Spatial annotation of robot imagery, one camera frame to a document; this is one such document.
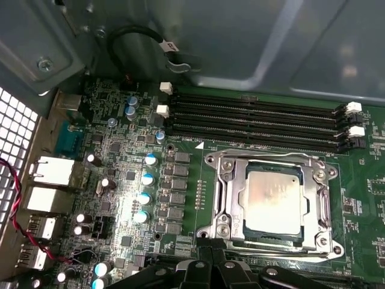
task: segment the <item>green circuit board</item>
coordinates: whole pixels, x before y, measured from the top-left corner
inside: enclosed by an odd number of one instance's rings
[[[260,100],[334,108],[335,102],[295,99],[289,97],[256,95],[239,92],[179,87],[179,91],[200,95],[239,98],[244,95],[257,96]],[[95,152],[102,161],[102,167],[93,167],[86,192],[76,197],[73,216],[69,216],[67,235],[61,247],[68,253],[78,246],[91,246],[101,260],[115,262],[124,260],[122,268],[111,272],[112,282],[124,278],[129,266],[140,262],[140,256],[149,252],[175,255],[184,258],[196,257],[196,237],[194,232],[210,224],[214,198],[215,172],[204,162],[210,151],[228,148],[249,149],[251,151],[287,152],[280,149],[258,146],[222,143],[194,138],[167,137],[164,144],[157,144],[154,135],[158,128],[149,124],[153,113],[152,99],[161,92],[157,85],[140,84],[135,92],[121,92],[119,84],[112,81],[94,80],[88,83],[86,94],[92,95],[94,118],[91,124],[80,131],[84,139],[79,152],[83,159],[89,152]],[[138,117],[130,122],[124,116],[128,96],[136,96],[140,106]],[[118,125],[110,128],[109,118],[116,118]],[[312,264],[296,261],[276,260],[266,257],[248,257],[246,262],[253,266],[278,265],[295,270],[327,272],[337,275],[352,275],[370,282],[385,282],[385,108],[363,107],[367,149],[353,150],[344,155],[312,153],[323,158],[339,170],[339,177],[330,182],[331,219],[334,240],[345,248],[342,258]],[[101,135],[97,141],[95,135]],[[168,145],[175,150],[170,152]],[[156,217],[164,205],[159,198],[164,179],[163,171],[168,166],[167,157],[176,152],[190,155],[189,175],[185,204],[175,205],[184,211],[183,219],[173,221],[182,227],[179,235],[156,231],[156,225],[165,225]],[[154,153],[158,165],[147,167],[144,157]],[[155,177],[155,185],[145,188],[141,177],[149,172]],[[107,175],[113,176],[117,188],[102,196],[95,194],[98,180]],[[152,197],[152,203],[141,207],[136,202],[139,193],[145,191]],[[138,210],[150,214],[150,221],[137,224],[132,220]],[[112,217],[111,231],[107,239],[91,240],[88,237],[71,235],[75,226],[75,215],[89,213],[93,216]],[[122,244],[122,238],[130,236],[130,244]],[[60,284],[62,288],[90,288],[93,280],[93,266],[80,266],[88,270],[89,276],[83,280],[71,280]]]

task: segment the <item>ventilation grille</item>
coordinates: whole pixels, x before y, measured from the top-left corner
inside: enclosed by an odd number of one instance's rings
[[[0,156],[19,174],[25,165],[38,115],[0,88]],[[0,237],[15,196],[8,169],[0,166]]]

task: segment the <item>red wire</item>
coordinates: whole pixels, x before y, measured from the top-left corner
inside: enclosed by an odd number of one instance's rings
[[[16,213],[17,213],[18,209],[20,208],[20,204],[22,201],[21,182],[20,182],[19,177],[17,176],[17,172],[15,171],[15,169],[11,166],[11,164],[8,161],[0,158],[0,164],[5,166],[5,167],[8,167],[8,169],[10,170],[10,173],[13,177],[14,186],[16,189],[16,197],[15,197],[15,200],[12,204],[11,214],[10,214],[10,218],[9,218],[12,221],[12,225],[15,228],[15,230],[20,231],[21,234],[24,237],[27,237],[34,246],[37,246],[40,250],[42,250],[44,253],[46,253],[48,258],[50,258],[52,260],[57,260],[59,262],[65,262],[65,263],[71,264],[72,263],[71,260],[69,260],[65,257],[54,256],[53,253],[47,247],[44,247],[43,245],[39,244],[38,241],[32,236],[32,234],[29,232],[26,232],[26,230],[24,230],[20,226],[20,224],[17,222]]]

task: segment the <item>cpu socket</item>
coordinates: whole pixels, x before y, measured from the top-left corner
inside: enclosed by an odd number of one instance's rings
[[[306,262],[344,254],[332,239],[328,182],[338,171],[318,157],[228,149],[205,156],[216,170],[212,221],[198,237],[227,250]]]

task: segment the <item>capacitor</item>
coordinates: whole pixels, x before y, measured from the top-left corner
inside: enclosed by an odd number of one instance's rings
[[[100,262],[95,266],[95,275],[102,277],[112,270],[112,265],[108,261]]]
[[[107,125],[110,128],[114,128],[115,126],[117,126],[117,124],[118,124],[118,120],[113,117],[107,120]]]
[[[146,223],[150,219],[150,214],[145,211],[139,211],[134,215],[134,221],[140,224]]]
[[[135,108],[138,108],[139,107],[139,101],[138,101],[138,98],[136,98],[135,96],[129,96],[127,98],[127,103],[129,106],[131,107],[135,107]]]
[[[114,182],[112,179],[104,178],[102,180],[102,187],[113,190],[116,188],[116,182]]]
[[[161,144],[163,144],[166,141],[166,134],[164,133],[164,131],[158,131],[155,134],[155,138],[156,138],[156,142],[159,145],[161,145]]]
[[[89,224],[89,223],[92,223],[92,216],[88,214],[78,214],[76,216],[76,221],[78,223]]]
[[[125,114],[128,120],[133,121],[137,118],[138,114],[135,107],[126,107]]]
[[[108,286],[109,280],[106,276],[100,277],[92,282],[92,289],[104,289]]]
[[[88,227],[88,226],[76,226],[76,227],[73,229],[73,233],[74,233],[76,236],[80,236],[80,235],[88,235],[90,232],[91,232],[91,228]]]
[[[149,205],[151,203],[151,196],[148,193],[140,193],[139,196],[137,197],[137,201],[141,205]]]
[[[102,165],[102,160],[97,156],[95,156],[94,154],[89,154],[87,157],[87,161],[96,167],[100,167]]]
[[[142,184],[146,187],[151,187],[155,183],[155,178],[150,173],[145,173],[142,176]]]
[[[64,271],[60,272],[56,279],[59,283],[66,282],[68,279],[73,279],[78,275],[78,272],[74,268],[66,268]]]
[[[155,167],[158,164],[158,160],[156,159],[154,154],[147,154],[144,158],[144,162],[149,167]]]

